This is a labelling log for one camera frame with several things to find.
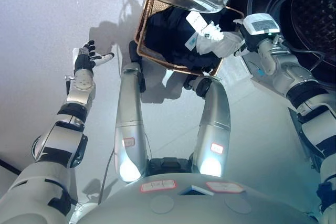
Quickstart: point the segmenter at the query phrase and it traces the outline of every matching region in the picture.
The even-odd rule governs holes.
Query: black joint
[[[146,177],[166,173],[191,173],[187,159],[176,157],[153,158],[149,161]]]
[[[71,155],[71,152],[45,147],[42,156],[37,162],[53,162],[67,168]]]
[[[87,143],[88,143],[88,137],[83,135],[78,145],[75,156],[73,157],[74,159],[71,162],[70,168],[74,168],[82,162]]]
[[[76,73],[80,69],[87,69],[93,73],[93,70],[92,70],[93,67],[94,65],[92,64],[92,61],[90,60],[90,56],[81,54],[77,56],[77,59],[75,62],[75,70],[73,72]]]
[[[210,78],[204,78],[202,81],[199,82],[196,88],[196,94],[199,97],[205,98],[206,93],[208,92],[212,80]]]
[[[188,74],[187,78],[185,79],[184,83],[183,83],[183,87],[186,90],[190,90],[193,87],[190,85],[190,82],[195,80],[197,78],[197,76],[193,75],[193,74]]]
[[[301,124],[307,123],[310,120],[314,119],[316,116],[324,113],[325,111],[329,110],[327,106],[319,106],[318,108],[314,109],[313,111],[309,112],[307,115],[302,116],[298,114],[298,120]]]
[[[146,82],[145,82],[145,78],[144,78],[142,72],[138,72],[138,81],[139,81],[140,93],[145,92],[146,91]]]
[[[239,30],[245,39],[246,48],[250,52],[258,52],[258,45],[261,41],[267,38],[272,39],[274,37],[274,35],[268,34],[251,35],[244,25],[239,25]]]
[[[81,119],[83,123],[85,123],[86,118],[88,116],[87,109],[77,103],[67,103],[64,104],[61,109],[57,113],[58,115],[72,115],[77,117],[78,119]]]
[[[308,99],[319,94],[327,94],[328,92],[315,81],[308,81],[298,84],[287,92],[287,99],[297,109]]]
[[[52,181],[52,180],[45,180],[46,182],[58,185],[58,183]],[[66,190],[62,190],[62,195],[61,197],[58,198],[53,198],[49,201],[48,203],[49,207],[53,207],[60,211],[64,216],[66,216],[70,210],[71,210],[71,197],[69,193]]]
[[[78,132],[83,132],[84,131],[84,124],[81,124],[80,126],[76,126],[76,125],[71,124],[71,123],[66,123],[66,122],[59,121],[55,125],[59,126],[59,127],[69,129],[69,130],[73,130],[73,131],[78,131]]]
[[[316,147],[322,151],[325,157],[329,157],[336,153],[336,135],[331,136],[321,143],[317,144]]]
[[[332,204],[336,203],[336,191],[332,190],[331,182],[324,182],[319,185],[317,195],[321,199],[321,211],[324,212]]]

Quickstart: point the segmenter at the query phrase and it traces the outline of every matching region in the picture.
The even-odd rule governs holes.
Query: paper tag
[[[219,145],[219,144],[213,143],[211,145],[211,151],[213,151],[215,153],[221,154],[221,153],[223,153],[223,149],[224,148],[221,145]]]
[[[235,183],[225,182],[207,182],[207,187],[216,193],[240,194],[245,191],[241,186]]]
[[[122,140],[122,146],[123,147],[130,147],[130,146],[134,146],[134,145],[135,145],[135,139],[133,137],[124,138]]]
[[[171,190],[176,188],[176,183],[172,179],[167,180],[157,180],[152,181],[146,184],[142,184],[140,191],[146,193],[149,191],[158,191],[158,190]]]
[[[184,44],[186,48],[192,51],[196,47],[198,32],[195,32],[190,39]]]
[[[185,19],[199,34],[208,25],[198,12],[191,11]]]

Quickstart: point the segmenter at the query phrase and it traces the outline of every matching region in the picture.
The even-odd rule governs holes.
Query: laundry basket
[[[144,1],[143,10],[142,10],[140,20],[139,20],[139,26],[137,28],[137,31],[135,33],[135,38],[134,38],[135,42],[138,44],[137,53],[139,56],[147,58],[151,61],[154,61],[169,70],[173,70],[173,71],[181,72],[181,73],[187,73],[187,74],[194,74],[196,76],[202,76],[204,74],[199,70],[198,71],[191,70],[187,68],[186,66],[176,65],[176,64],[167,62],[160,53],[151,50],[145,45],[144,39],[146,36],[146,25],[147,25],[148,19],[155,13],[166,10],[169,7],[171,6],[166,3],[160,2],[158,0],[145,0]],[[209,74],[211,76],[217,75],[219,69],[221,68],[222,63],[223,63],[223,59],[221,59],[218,66],[214,68]]]

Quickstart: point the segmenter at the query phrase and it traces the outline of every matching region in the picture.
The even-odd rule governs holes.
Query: led light
[[[133,182],[141,176],[138,168],[129,158],[120,165],[119,174],[125,182]]]
[[[220,177],[222,175],[222,166],[217,159],[209,157],[202,163],[199,171],[201,174]]]

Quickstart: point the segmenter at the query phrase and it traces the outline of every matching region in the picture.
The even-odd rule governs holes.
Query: label sticker
[[[171,190],[176,188],[176,183],[172,179],[167,180],[157,180],[152,181],[146,184],[142,184],[140,191],[142,193],[147,193],[149,191],[158,191],[158,190]]]
[[[131,147],[135,145],[135,139],[133,137],[129,137],[129,138],[124,138],[122,140],[122,146],[123,147]]]
[[[277,26],[272,20],[261,20],[261,21],[253,22],[252,25],[256,31],[277,29]]]
[[[198,12],[191,11],[185,19],[199,34],[208,25]]]
[[[241,186],[235,183],[207,182],[206,186],[216,193],[240,194],[245,191]]]
[[[211,151],[213,151],[215,153],[218,153],[218,154],[221,154],[221,153],[223,153],[223,147],[219,144],[213,143],[211,145]]]
[[[184,44],[186,48],[192,51],[196,47],[198,32],[195,32],[190,39]]]

